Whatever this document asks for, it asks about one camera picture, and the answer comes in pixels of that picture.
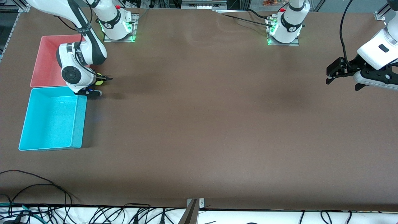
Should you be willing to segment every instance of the connector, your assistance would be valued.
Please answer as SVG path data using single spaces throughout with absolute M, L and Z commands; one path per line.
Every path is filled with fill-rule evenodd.
M 134 215 L 133 224 L 138 224 L 138 213 Z
M 166 209 L 163 209 L 162 217 L 160 218 L 159 224 L 166 224 L 164 221 L 164 216 L 166 215 Z

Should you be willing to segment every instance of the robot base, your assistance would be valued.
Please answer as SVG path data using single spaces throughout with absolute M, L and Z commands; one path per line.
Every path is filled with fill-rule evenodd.
M 271 25 L 275 24 L 275 22 L 273 20 L 268 20 L 268 19 L 265 19 L 265 23 L 266 24 L 271 24 Z M 271 36 L 269 34 L 271 29 L 272 29 L 272 27 L 268 27 L 267 26 L 267 44 L 268 45 L 299 46 L 299 38 L 298 37 L 296 37 L 293 42 L 282 43 L 282 42 L 277 41 L 273 36 Z
M 116 42 L 116 43 L 132 43 L 135 42 L 135 37 L 137 35 L 137 28 L 138 28 L 138 18 L 139 14 L 138 13 L 130 13 L 129 11 L 126 11 L 126 18 L 127 22 L 131 22 L 132 24 L 127 25 L 127 27 L 132 29 L 133 31 L 127 34 L 124 38 L 119 39 L 119 40 L 113 40 L 110 39 L 105 32 L 102 30 L 102 32 L 105 34 L 103 41 L 104 42 Z

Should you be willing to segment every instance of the black cable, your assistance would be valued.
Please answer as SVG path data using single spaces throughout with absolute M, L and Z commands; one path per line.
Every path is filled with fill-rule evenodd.
M 165 211 L 165 212 L 169 212 L 169 211 L 176 210 L 176 209 L 180 209 L 180 208 L 172 208 L 172 209 L 169 209 L 169 210 L 167 210 L 167 211 Z M 158 217 L 158 216 L 161 215 L 162 213 L 163 213 L 163 212 L 161 212 L 161 213 L 155 215 L 154 217 L 150 218 L 148 221 L 144 222 L 144 224 L 150 223 L 154 218 Z
M 349 212 L 349 216 L 348 216 L 347 222 L 345 224 L 348 224 L 352 217 L 352 211 L 348 211 L 348 212 Z
M 11 206 L 12 202 L 11 202 L 10 197 L 9 197 L 8 195 L 6 195 L 6 194 L 0 194 L 0 195 L 3 195 L 3 196 L 5 196 L 5 197 L 7 198 L 8 202 L 9 202 L 9 204 L 10 204 L 10 205 L 8 206 L 8 215 L 12 214 L 12 206 Z
M 79 41 L 79 43 L 77 44 L 77 47 L 76 47 L 76 48 L 79 48 L 79 47 L 80 47 L 80 44 L 82 43 L 82 41 L 83 41 L 83 34 L 80 35 L 80 41 Z M 76 59 L 76 61 L 79 63 L 80 66 L 82 66 L 82 67 L 83 67 L 86 71 L 88 71 L 89 73 L 94 74 L 95 76 L 97 76 L 97 73 L 96 73 L 96 72 L 90 71 L 88 68 L 86 68 L 84 65 L 82 65 L 82 63 L 80 62 L 80 60 L 77 58 L 77 51 L 75 51 L 74 56 L 75 56 L 75 59 Z
M 60 214 L 57 213 L 57 210 L 54 210 L 54 213 L 55 213 L 59 218 L 64 219 L 64 223 L 65 223 L 65 221 L 66 221 L 66 218 L 69 218 L 69 219 L 73 222 L 73 224 L 78 224 L 77 222 L 75 222 L 75 221 L 69 216 L 69 214 L 66 214 L 65 217 L 62 218 L 62 216 L 61 216 Z
M 152 209 L 149 209 L 149 208 L 148 208 L 148 211 L 147 211 L 145 214 L 143 214 L 143 215 L 141 216 L 141 218 L 138 219 L 138 221 L 140 221 L 144 216 L 146 216 L 145 222 L 144 222 L 144 223 L 146 223 L 146 219 L 148 218 L 148 213 L 151 212 L 151 211 L 153 211 L 153 210 L 155 210 L 155 209 L 156 209 L 156 208 L 152 208 Z
M 174 222 L 167 216 L 166 213 L 164 213 L 164 216 L 166 216 L 166 218 L 167 218 L 172 224 L 174 224 Z
M 76 29 L 73 29 L 72 27 L 70 27 L 68 24 L 66 24 L 62 19 L 61 19 L 61 17 L 59 17 L 59 16 L 56 16 L 63 24 L 65 24 L 65 26 L 67 26 L 69 29 L 72 29 L 72 30 L 74 30 L 74 31 L 76 31 Z
M 248 9 L 248 10 L 246 10 L 246 11 L 252 12 L 252 13 L 254 13 L 254 15 L 256 15 L 257 17 L 260 17 L 260 18 L 263 18 L 263 19 L 266 19 L 266 18 L 267 18 L 267 16 L 261 16 L 261 15 L 259 15 L 256 11 L 254 11 L 254 10 L 252 10 L 252 9 Z
M 144 209 L 142 209 L 142 208 L 139 208 L 138 209 L 138 211 L 137 211 L 137 213 L 130 219 L 130 221 L 128 222 L 128 224 L 130 224 L 133 220 L 134 220 L 134 222 L 136 222 L 136 223 L 138 223 L 138 216 L 141 214 L 141 213 L 143 213 L 146 209 L 149 209 L 149 208 L 144 208 Z
M 330 215 L 329 215 L 328 212 L 325 212 L 325 213 L 326 213 L 326 215 L 328 215 L 328 218 L 329 218 L 330 223 L 328 223 L 328 222 L 323 218 L 323 213 L 324 213 L 324 212 L 325 212 L 325 211 L 321 211 L 321 218 L 322 218 L 322 220 L 323 220 L 326 224 L 332 224 L 332 219 L 330 218 Z
M 91 223 L 91 220 L 94 220 L 94 218 L 96 217 L 96 214 L 97 214 L 98 212 L 100 212 L 99 207 L 97 208 L 96 212 L 94 212 L 94 215 L 91 217 L 91 219 L 88 221 L 88 224 Z
M 45 214 L 47 214 L 47 215 L 43 216 L 42 213 L 40 213 L 40 217 L 44 220 L 44 218 L 45 218 L 46 216 L 48 216 L 48 217 L 49 217 L 49 222 L 50 222 L 51 224 L 54 224 L 54 222 L 51 220 L 51 219 L 52 219 L 51 216 L 53 216 L 53 215 L 52 215 L 52 214 L 50 215 L 51 207 L 48 206 L 47 204 L 42 204 L 42 205 L 47 206 L 48 209 L 47 209 L 47 211 L 44 211 L 44 212 L 43 212 L 43 213 L 45 213 Z
M 86 3 L 88 4 L 88 7 L 90 8 L 90 14 L 91 14 L 91 16 L 90 16 L 90 23 L 91 23 L 91 21 L 93 21 L 93 9 L 91 8 L 91 5 L 88 3 L 88 1 L 87 0 L 85 0 L 86 1 Z
M 95 223 L 96 220 L 99 219 L 99 218 L 101 217 L 101 214 L 100 214 L 97 218 L 95 218 L 95 215 L 96 215 L 96 214 L 94 214 L 94 216 L 93 216 L 93 217 L 94 217 L 93 223 Z
M 279 12 L 279 10 L 281 10 L 281 8 L 285 7 L 288 3 L 289 3 L 289 2 L 285 3 L 282 7 L 280 7 L 280 8 L 278 9 L 278 12 Z M 267 17 L 272 16 L 272 14 L 271 14 L 271 15 L 268 15 L 268 16 L 261 16 L 260 14 L 258 14 L 256 11 L 254 11 L 254 10 L 252 10 L 252 9 L 248 9 L 248 10 L 246 10 L 246 11 L 252 12 L 252 13 L 254 13 L 254 15 L 256 15 L 257 17 L 260 17 L 260 18 L 262 18 L 262 19 L 266 19 Z
M 166 209 L 163 208 L 162 217 L 160 218 L 159 224 L 166 224 L 164 221 L 164 217 L 166 216 Z
M 342 34 L 344 17 L 345 17 L 345 14 L 347 13 L 348 7 L 351 5 L 352 1 L 353 1 L 353 0 L 350 0 L 350 1 L 348 2 L 347 7 L 346 7 L 345 10 L 344 10 L 343 16 L 341 17 L 339 34 L 340 34 L 341 46 L 342 46 L 342 48 L 343 48 L 343 54 L 344 54 L 345 63 L 347 64 L 347 66 L 348 66 L 350 69 L 352 69 L 352 70 L 354 70 L 354 71 L 359 71 L 358 69 L 354 69 L 354 68 L 350 65 L 350 63 L 349 63 L 349 61 L 348 61 L 348 59 L 347 59 L 347 52 L 345 51 L 345 44 L 344 44 L 343 34 Z
M 39 176 L 39 175 L 36 175 L 36 174 L 33 174 L 33 173 L 29 173 L 29 172 L 26 172 L 26 171 L 22 171 L 22 170 L 17 170 L 17 169 L 6 170 L 6 171 L 3 171 L 3 172 L 0 172 L 0 175 L 1 175 L 1 174 L 4 174 L 4 173 L 8 173 L 8 172 L 19 172 L 19 173 L 24 173 L 24 174 L 28 174 L 28 175 L 31 175 L 31 176 L 40 178 L 40 179 L 42 179 L 42 180 L 45 180 L 45 181 L 51 183 L 52 186 L 54 186 L 54 187 L 56 187 L 57 189 L 59 189 L 60 191 L 62 191 L 62 192 L 64 193 L 64 195 L 65 195 L 64 207 L 65 207 L 65 213 L 66 213 L 66 215 L 65 215 L 65 219 L 63 220 L 63 222 L 65 223 L 66 217 L 69 216 L 68 213 L 69 213 L 69 210 L 70 210 L 70 208 L 71 208 L 71 206 L 72 206 L 72 197 L 71 197 L 71 195 L 70 195 L 69 192 L 67 192 L 66 190 L 64 190 L 61 186 L 56 185 L 54 182 L 52 182 L 52 181 L 49 180 L 49 179 L 46 179 L 46 178 L 41 177 L 41 176 Z M 28 189 L 28 188 L 30 188 L 30 187 L 38 186 L 38 185 L 46 185 L 46 184 L 30 185 L 30 186 L 24 188 L 23 190 L 21 190 L 20 192 L 18 192 L 18 193 L 16 194 L 16 196 L 14 196 L 14 198 L 11 200 L 11 202 L 14 202 L 14 200 L 16 199 L 16 197 L 17 197 L 22 191 L 24 191 L 24 190 L 26 190 L 26 189 Z M 70 200 L 70 206 L 69 206 L 68 209 L 66 209 L 66 196 L 68 196 L 68 197 L 69 197 L 69 200 Z
M 248 21 L 248 22 L 251 22 L 251 23 L 254 23 L 254 24 L 260 24 L 260 25 L 263 25 L 263 26 L 269 26 L 269 27 L 271 27 L 271 26 L 272 26 L 271 24 L 259 23 L 259 22 L 255 22 L 255 21 L 251 21 L 251 20 L 247 20 L 247 19 L 239 18 L 239 17 L 236 17 L 236 16 L 230 16 L 230 15 L 226 15 L 226 14 L 223 14 L 223 15 L 224 15 L 224 16 L 228 16 L 228 17 L 231 17 L 231 18 L 235 18 L 235 19 L 238 19 L 238 20 Z
M 303 212 L 302 212 L 302 214 L 301 214 L 301 217 L 300 217 L 300 221 L 299 221 L 298 224 L 301 224 L 301 223 L 302 223 L 302 218 L 304 218 L 304 213 L 305 213 L 305 211 L 303 210 Z
M 122 211 L 123 211 L 123 214 L 124 214 L 124 208 L 120 208 L 120 209 L 118 209 L 118 210 L 116 210 L 114 213 L 112 213 L 110 216 L 106 216 L 105 215 L 105 212 L 102 210 L 102 208 L 100 208 L 100 210 L 102 211 L 102 214 L 103 214 L 103 216 L 105 217 L 105 220 L 102 222 L 102 224 L 105 224 L 105 222 L 113 222 L 113 221 L 115 221 L 118 217 L 119 217 L 119 215 L 122 213 Z M 113 220 L 110 220 L 110 218 L 114 215 L 114 214 L 116 214 L 117 213 L 117 215 L 116 215 L 116 217 L 113 219 Z

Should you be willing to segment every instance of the power cable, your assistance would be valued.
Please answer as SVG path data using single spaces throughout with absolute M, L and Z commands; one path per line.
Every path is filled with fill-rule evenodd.
M 327 221 L 323 218 L 323 213 L 326 213 L 326 215 L 328 215 L 328 218 L 329 218 L 330 223 L 327 222 Z M 322 220 L 323 220 L 326 224 L 333 224 L 333 223 L 332 223 L 332 219 L 330 218 L 330 215 L 329 215 L 328 212 L 326 212 L 326 211 L 321 211 L 321 218 L 322 218 Z
M 269 26 L 269 27 L 272 26 L 271 24 L 259 23 L 259 22 L 255 22 L 255 21 L 251 21 L 251 20 L 239 18 L 239 17 L 236 17 L 236 16 L 230 16 L 230 15 L 226 15 L 226 14 L 223 14 L 223 15 L 224 15 L 224 16 L 228 16 L 228 17 L 231 17 L 231 18 L 235 18 L 235 19 L 238 19 L 238 20 L 243 20 L 243 21 L 251 22 L 251 23 L 254 23 L 254 24 L 260 24 L 260 25 Z
M 344 17 L 345 17 L 345 14 L 347 13 L 348 7 L 351 5 L 352 1 L 353 1 L 353 0 L 350 0 L 350 1 L 348 2 L 347 7 L 346 7 L 345 10 L 344 10 L 343 16 L 341 17 L 339 34 L 340 34 L 341 46 L 342 46 L 342 48 L 343 48 L 343 54 L 344 54 L 345 63 L 347 64 L 347 66 L 348 66 L 350 69 L 352 69 L 352 70 L 354 70 L 354 71 L 359 71 L 359 69 L 354 69 L 354 68 L 351 66 L 351 64 L 349 63 L 348 59 L 347 59 L 347 52 L 345 51 L 345 44 L 344 44 L 343 34 L 342 34 Z
M 352 217 L 352 211 L 348 211 L 348 212 L 349 212 L 349 216 L 348 216 L 347 222 L 345 224 L 348 224 Z
M 304 213 L 305 213 L 305 211 L 302 212 L 301 217 L 300 217 L 300 221 L 299 221 L 298 224 L 301 224 L 301 223 L 302 223 L 302 218 L 304 218 Z
M 56 16 L 56 17 L 57 17 L 65 26 L 67 26 L 69 29 L 76 31 L 76 29 L 74 29 L 74 28 L 70 27 L 68 24 L 66 24 L 66 23 L 61 19 L 61 17 L 59 17 L 59 16 Z

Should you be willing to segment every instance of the wire bundle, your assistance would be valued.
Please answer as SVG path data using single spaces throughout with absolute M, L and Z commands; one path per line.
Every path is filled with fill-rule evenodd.
M 1 174 L 8 173 L 8 172 L 19 172 L 19 173 L 24 173 L 28 174 L 37 178 L 40 178 L 42 180 L 45 180 L 48 183 L 39 183 L 39 184 L 33 184 L 30 185 L 22 190 L 20 190 L 12 199 L 9 197 L 7 194 L 0 194 L 0 196 L 4 196 L 7 198 L 8 201 L 8 211 L 7 212 L 0 212 L 0 221 L 9 219 L 9 218 L 15 218 L 14 222 L 15 224 L 19 224 L 20 220 L 22 217 L 28 217 L 26 224 L 30 224 L 31 218 L 39 220 L 42 224 L 66 224 L 68 223 L 67 221 L 71 221 L 73 224 L 78 224 L 75 222 L 69 215 L 70 208 L 73 207 L 72 203 L 72 194 L 63 189 L 61 186 L 56 185 L 54 182 L 52 182 L 49 179 L 46 179 L 44 177 L 38 176 L 33 173 L 21 171 L 21 170 L 7 170 L 4 172 L 0 172 Z M 64 206 L 50 206 L 48 204 L 30 204 L 29 206 L 24 206 L 22 204 L 15 203 L 16 198 L 23 193 L 25 190 L 35 187 L 35 186 L 53 186 L 60 190 L 61 192 L 64 193 Z M 110 207 L 100 207 L 100 206 L 94 206 L 97 207 L 97 210 L 95 211 L 94 215 L 91 217 L 89 220 L 88 224 L 94 224 L 98 223 L 96 222 L 100 217 L 105 217 L 105 220 L 101 224 L 105 223 L 111 223 L 115 221 L 120 215 L 123 214 L 123 221 L 121 223 L 124 223 L 126 214 L 125 214 L 125 209 L 126 208 L 136 208 L 137 206 L 145 206 L 145 207 L 140 207 L 136 214 L 133 216 L 133 218 L 130 219 L 130 221 L 127 224 L 138 224 L 141 219 L 145 217 L 145 222 L 144 224 L 149 223 L 152 221 L 154 218 L 158 217 L 159 215 L 162 215 L 162 220 L 164 221 L 164 218 L 166 217 L 171 224 L 174 224 L 171 219 L 167 216 L 166 212 L 176 210 L 179 208 L 171 208 L 171 209 L 163 209 L 163 211 L 152 218 L 148 220 L 148 214 L 149 212 L 157 209 L 157 208 L 151 208 L 150 204 L 140 204 L 140 203 L 127 203 L 124 206 L 110 206 Z M 13 211 L 13 208 L 15 207 L 22 207 L 24 210 L 18 210 L 18 211 Z M 110 211 L 113 208 L 117 208 L 116 211 L 111 213 L 110 215 L 106 215 L 105 213 Z M 65 210 L 65 216 L 63 217 L 60 215 L 57 211 L 59 209 L 64 209 Z

